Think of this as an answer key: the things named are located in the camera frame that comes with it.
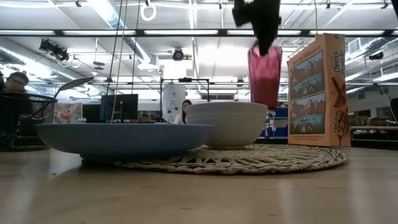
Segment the wooden table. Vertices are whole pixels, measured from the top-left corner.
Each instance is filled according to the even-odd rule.
[[[346,148],[347,165],[263,176],[82,167],[58,151],[0,153],[1,224],[396,223],[398,152]]]
[[[351,131],[355,130],[383,130],[383,131],[398,131],[395,126],[350,126]]]

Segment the blue plate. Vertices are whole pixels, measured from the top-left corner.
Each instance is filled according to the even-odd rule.
[[[214,126],[196,124],[38,124],[48,146],[83,157],[145,159],[184,154],[203,145]]]

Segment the metal frame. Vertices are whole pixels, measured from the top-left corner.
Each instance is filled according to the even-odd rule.
[[[161,78],[160,79],[160,115],[162,116],[162,121],[163,121],[163,102],[162,102],[162,93],[163,93],[163,82],[164,81],[170,81],[170,84],[173,83],[173,81],[178,81],[178,83],[191,83],[192,81],[197,81],[198,85],[202,85],[200,81],[206,81],[207,82],[207,102],[210,102],[210,80],[208,78]]]
[[[63,85],[65,84],[65,82],[30,82],[30,85]],[[86,85],[107,85],[108,82],[88,82],[86,83]],[[116,85],[116,82],[110,82],[111,85]],[[118,85],[158,85],[161,84],[160,82],[119,82]],[[186,84],[184,82],[180,82],[180,85],[201,85],[201,83],[189,83]],[[208,86],[210,85],[232,85],[232,86],[236,86],[236,85],[249,85],[248,82],[208,82]],[[281,82],[279,83],[280,86],[287,86],[289,85],[289,83],[287,82]],[[373,85],[382,85],[382,86],[398,86],[398,82],[379,82],[379,83],[346,83],[346,86],[373,86]]]
[[[72,31],[76,34],[65,34]],[[113,29],[0,29],[0,37],[121,37]],[[278,37],[315,37],[315,29],[279,29]],[[344,34],[346,37],[398,37],[398,29],[318,29],[318,33]],[[251,29],[126,29],[124,37],[253,37]]]

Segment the wire mesh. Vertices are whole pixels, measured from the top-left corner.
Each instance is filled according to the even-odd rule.
[[[56,102],[55,98],[35,94],[0,93],[0,151],[50,149],[34,126],[53,122]]]

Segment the cheerios box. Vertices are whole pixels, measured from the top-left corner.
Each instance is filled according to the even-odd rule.
[[[289,144],[350,146],[344,36],[319,36],[287,66]]]

